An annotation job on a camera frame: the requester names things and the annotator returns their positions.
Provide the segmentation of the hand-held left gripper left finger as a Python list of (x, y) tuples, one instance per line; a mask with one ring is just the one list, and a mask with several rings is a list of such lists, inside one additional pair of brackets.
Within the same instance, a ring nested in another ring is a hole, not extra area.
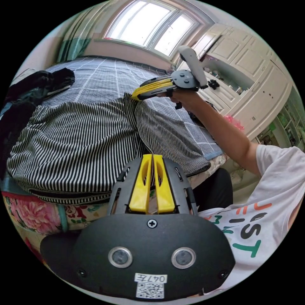
[(147, 214), (149, 209), (152, 172), (152, 155), (145, 154), (140, 162), (134, 188), (129, 202), (129, 209), (135, 213)]

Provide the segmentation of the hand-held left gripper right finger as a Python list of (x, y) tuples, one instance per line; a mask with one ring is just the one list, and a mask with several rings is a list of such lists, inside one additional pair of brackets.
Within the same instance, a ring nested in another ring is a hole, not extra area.
[(173, 213), (175, 203), (163, 157), (153, 155), (153, 164), (158, 214)]

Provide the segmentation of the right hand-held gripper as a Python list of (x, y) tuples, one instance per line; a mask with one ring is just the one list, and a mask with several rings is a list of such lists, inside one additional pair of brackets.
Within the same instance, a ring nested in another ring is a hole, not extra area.
[(143, 82), (131, 95), (133, 100), (145, 100), (158, 95), (172, 97), (176, 89), (197, 92), (200, 83), (189, 70), (174, 71), (171, 75), (152, 78)]

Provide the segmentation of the person's right hand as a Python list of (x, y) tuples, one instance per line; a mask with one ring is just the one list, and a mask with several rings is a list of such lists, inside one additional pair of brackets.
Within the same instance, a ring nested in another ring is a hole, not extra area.
[(203, 113), (204, 100), (195, 91), (176, 89), (170, 99), (176, 104), (181, 103), (183, 108), (197, 117)]

